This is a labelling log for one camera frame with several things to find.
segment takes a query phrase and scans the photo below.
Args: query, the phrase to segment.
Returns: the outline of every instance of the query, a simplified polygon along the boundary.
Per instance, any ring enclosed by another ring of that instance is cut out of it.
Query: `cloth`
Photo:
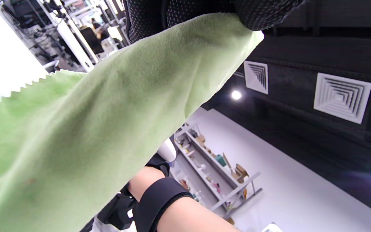
[[[0,102],[0,232],[79,231],[262,41],[208,14]]]
[[[123,0],[127,36],[134,43],[174,25],[209,13],[236,13],[252,31],[281,23],[305,0]]]

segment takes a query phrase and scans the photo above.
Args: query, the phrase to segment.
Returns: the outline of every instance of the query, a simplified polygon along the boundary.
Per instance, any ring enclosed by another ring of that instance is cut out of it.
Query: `air vent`
[[[371,83],[318,73],[314,109],[361,124]]]
[[[266,63],[244,61],[244,75],[249,89],[268,94],[268,72]]]

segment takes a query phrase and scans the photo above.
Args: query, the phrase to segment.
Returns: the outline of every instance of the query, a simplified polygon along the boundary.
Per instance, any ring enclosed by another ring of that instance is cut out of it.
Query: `person's arm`
[[[146,189],[164,177],[160,170],[144,167],[130,180],[128,190],[137,201],[141,201]],[[157,225],[158,232],[171,232],[173,228],[177,232],[238,232],[230,223],[190,197],[174,201],[165,210]]]

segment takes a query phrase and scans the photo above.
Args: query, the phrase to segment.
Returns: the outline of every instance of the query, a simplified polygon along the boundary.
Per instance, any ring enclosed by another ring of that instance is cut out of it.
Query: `black ceiling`
[[[310,1],[264,33],[247,60],[268,65],[269,94],[246,88],[234,75],[203,107],[371,207],[371,91],[362,124],[313,109],[319,72],[371,82],[371,1]],[[243,90],[242,101],[229,97],[235,88]]]

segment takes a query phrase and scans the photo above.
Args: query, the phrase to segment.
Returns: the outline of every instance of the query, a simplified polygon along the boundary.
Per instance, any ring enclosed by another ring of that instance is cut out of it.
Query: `black glove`
[[[281,23],[305,0],[123,0],[128,39],[134,43],[200,15],[237,13],[243,25],[261,31]]]

